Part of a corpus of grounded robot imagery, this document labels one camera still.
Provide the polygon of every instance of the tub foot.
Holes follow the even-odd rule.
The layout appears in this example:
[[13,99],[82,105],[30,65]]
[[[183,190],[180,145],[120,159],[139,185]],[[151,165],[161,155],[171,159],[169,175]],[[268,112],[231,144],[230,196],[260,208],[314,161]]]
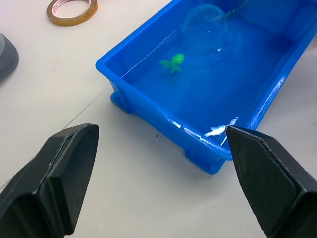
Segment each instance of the tub foot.
[[125,100],[122,99],[122,96],[118,92],[114,92],[110,96],[111,101],[116,104],[118,107],[120,107],[122,110],[124,110],[128,114],[132,114],[132,109],[127,105]]
[[214,158],[201,156],[190,151],[185,151],[185,156],[195,165],[211,175],[218,173],[225,162],[224,159],[215,160]]

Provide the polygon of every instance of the green toy fish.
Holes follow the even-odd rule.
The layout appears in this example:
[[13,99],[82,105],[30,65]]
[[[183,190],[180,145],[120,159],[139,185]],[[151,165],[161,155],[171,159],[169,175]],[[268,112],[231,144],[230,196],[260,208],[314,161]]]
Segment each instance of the green toy fish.
[[164,70],[171,68],[170,73],[174,73],[175,71],[182,71],[179,64],[183,63],[184,60],[185,56],[183,54],[176,54],[172,57],[172,61],[161,60],[159,63],[164,66]]

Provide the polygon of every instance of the blue container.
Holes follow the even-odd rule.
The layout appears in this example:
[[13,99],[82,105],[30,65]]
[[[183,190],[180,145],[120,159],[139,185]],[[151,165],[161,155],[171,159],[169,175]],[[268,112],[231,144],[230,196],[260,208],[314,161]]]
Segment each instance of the blue container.
[[[197,30],[188,37],[183,23],[202,4],[226,14],[244,3],[173,0],[101,57],[96,68],[110,80],[115,104],[215,174],[232,160],[222,126],[257,128],[317,32],[317,0],[250,0],[225,17],[223,32]],[[159,61],[177,53],[185,56],[181,72],[164,70]]]

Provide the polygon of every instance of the table surface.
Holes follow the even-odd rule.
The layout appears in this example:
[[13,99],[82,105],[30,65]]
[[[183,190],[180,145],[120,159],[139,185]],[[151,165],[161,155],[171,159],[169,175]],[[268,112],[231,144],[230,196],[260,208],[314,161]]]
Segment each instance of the table surface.
[[[49,2],[0,0],[0,32],[20,56],[0,82],[0,187],[49,136],[94,123],[96,162],[72,238],[264,238],[233,163],[216,176],[201,171],[155,128],[113,105],[112,88],[95,69],[100,56],[169,0],[100,0],[96,15],[74,27],[50,23]],[[258,128],[315,178],[316,66],[315,39]]]

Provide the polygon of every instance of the water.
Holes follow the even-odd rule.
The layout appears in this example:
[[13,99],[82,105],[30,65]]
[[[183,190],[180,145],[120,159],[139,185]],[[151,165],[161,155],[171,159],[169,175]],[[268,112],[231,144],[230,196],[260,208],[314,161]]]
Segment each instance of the water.
[[[291,42],[234,16],[226,24],[194,34],[180,26],[123,79],[201,134],[235,118],[245,126]],[[164,71],[159,61],[177,53],[185,55],[182,71]],[[228,147],[224,133],[209,138]]]

